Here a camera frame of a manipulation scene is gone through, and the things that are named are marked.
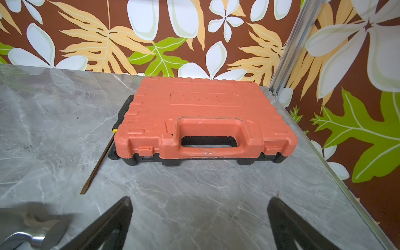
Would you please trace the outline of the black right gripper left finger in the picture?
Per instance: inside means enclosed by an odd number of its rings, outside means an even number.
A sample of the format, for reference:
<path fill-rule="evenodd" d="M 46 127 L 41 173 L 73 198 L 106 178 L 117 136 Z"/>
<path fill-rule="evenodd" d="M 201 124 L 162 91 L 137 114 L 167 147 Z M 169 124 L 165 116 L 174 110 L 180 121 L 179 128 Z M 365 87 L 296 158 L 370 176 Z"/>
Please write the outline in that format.
<path fill-rule="evenodd" d="M 121 250 L 125 244 L 133 206 L 122 197 L 101 217 L 63 246 L 64 250 Z"/>

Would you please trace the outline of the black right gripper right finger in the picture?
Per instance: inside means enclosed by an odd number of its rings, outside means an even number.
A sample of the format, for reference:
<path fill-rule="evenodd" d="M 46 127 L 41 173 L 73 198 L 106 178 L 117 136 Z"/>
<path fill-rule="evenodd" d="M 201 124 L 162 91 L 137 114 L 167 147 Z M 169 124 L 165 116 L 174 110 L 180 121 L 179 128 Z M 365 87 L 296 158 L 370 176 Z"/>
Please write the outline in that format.
<path fill-rule="evenodd" d="M 339 249 L 278 197 L 271 198 L 267 212 L 278 250 Z"/>

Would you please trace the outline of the claw hammer red black handle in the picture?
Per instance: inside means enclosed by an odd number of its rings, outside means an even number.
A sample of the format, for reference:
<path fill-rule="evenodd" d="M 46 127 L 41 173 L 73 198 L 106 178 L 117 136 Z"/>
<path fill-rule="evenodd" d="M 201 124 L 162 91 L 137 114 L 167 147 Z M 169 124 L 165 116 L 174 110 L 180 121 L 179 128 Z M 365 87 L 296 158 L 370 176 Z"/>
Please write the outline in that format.
<path fill-rule="evenodd" d="M 60 220 L 42 222 L 26 211 L 1 209 L 2 250 L 14 250 L 24 242 L 36 250 L 50 250 L 60 242 L 66 229 Z"/>

